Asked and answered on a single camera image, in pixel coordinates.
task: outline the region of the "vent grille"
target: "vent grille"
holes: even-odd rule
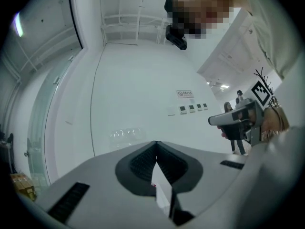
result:
[[[90,186],[76,183],[70,190],[51,208],[49,215],[61,223],[65,223],[77,207],[82,197]]]
[[[228,166],[228,167],[239,169],[239,170],[241,170],[244,167],[243,164],[236,163],[236,162],[233,162],[233,161],[228,161],[228,160],[224,160],[220,164],[223,165],[223,166]]]

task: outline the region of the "black camera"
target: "black camera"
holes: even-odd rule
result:
[[[172,44],[177,46],[180,50],[187,49],[187,42],[183,40],[183,33],[179,33],[178,29],[173,28],[172,25],[166,27],[165,37]]]
[[[184,31],[182,28],[179,28],[179,15],[176,8],[173,7],[173,0],[166,0],[164,9],[166,10],[168,16],[173,19],[173,24],[166,27],[166,39],[177,46],[180,50],[185,50],[187,48],[187,42],[186,40],[183,40]]]

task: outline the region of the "cable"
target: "cable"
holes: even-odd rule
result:
[[[96,73],[97,73],[97,69],[99,68],[100,66],[100,62],[101,62],[101,59],[102,59],[102,56],[103,56],[103,53],[104,53],[104,50],[105,50],[106,46],[104,46],[103,48],[103,51],[102,51],[102,54],[101,54],[101,57],[100,57],[100,60],[99,60],[99,63],[96,67],[96,70],[95,70],[95,74],[94,74],[94,79],[93,79],[93,86],[92,86],[92,93],[91,93],[91,101],[90,101],[90,133],[91,133],[91,142],[92,142],[92,148],[93,148],[93,155],[95,157],[95,151],[94,151],[94,145],[93,145],[93,137],[92,137],[92,96],[93,96],[93,90],[94,90],[94,84],[95,84],[95,77],[96,77]]]
[[[282,128],[282,119],[281,119],[279,113],[275,110],[275,108],[273,106],[271,106],[271,108],[273,109],[273,111],[275,111],[275,113],[276,113],[276,115],[278,117],[278,120],[280,122],[280,131],[282,131],[283,130],[283,128]]]

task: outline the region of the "white ceiling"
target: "white ceiling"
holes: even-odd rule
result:
[[[1,59],[18,72],[23,83],[50,60],[80,48],[69,0],[30,0],[20,11],[20,22],[23,36],[17,35],[12,24]]]
[[[255,29],[248,16],[201,75],[210,82],[213,93],[220,99],[239,85],[253,82],[256,79],[253,73],[256,69],[260,72],[262,67],[264,74],[272,70],[258,46]],[[228,85],[230,88],[222,90],[221,85]]]
[[[107,41],[144,39],[167,43],[165,27],[169,24],[165,0],[101,0],[104,17],[102,31]]]
[[[165,40],[165,27],[169,21],[164,10],[164,2],[165,0],[101,0],[101,11],[104,17],[102,32],[107,41],[138,38],[169,44]],[[253,79],[252,70],[255,72],[255,68],[261,69],[259,62],[265,64],[249,17],[240,27],[230,33],[232,36],[223,43],[221,54],[217,55],[200,73],[211,82],[216,98],[221,98],[243,81]],[[221,37],[216,35],[215,40],[212,38],[210,41],[214,40],[218,43],[220,39]],[[190,44],[188,50],[193,48],[191,44],[198,44],[194,41],[188,42]],[[193,50],[198,52],[197,55],[186,54],[186,56],[191,55],[192,62],[196,62],[194,57],[198,57],[197,61],[200,61],[201,53],[209,51],[207,48],[202,48],[201,53],[198,49],[193,48]],[[267,65],[265,68],[269,73],[270,69]],[[213,86],[217,84],[226,84],[230,88],[222,92],[220,87]]]

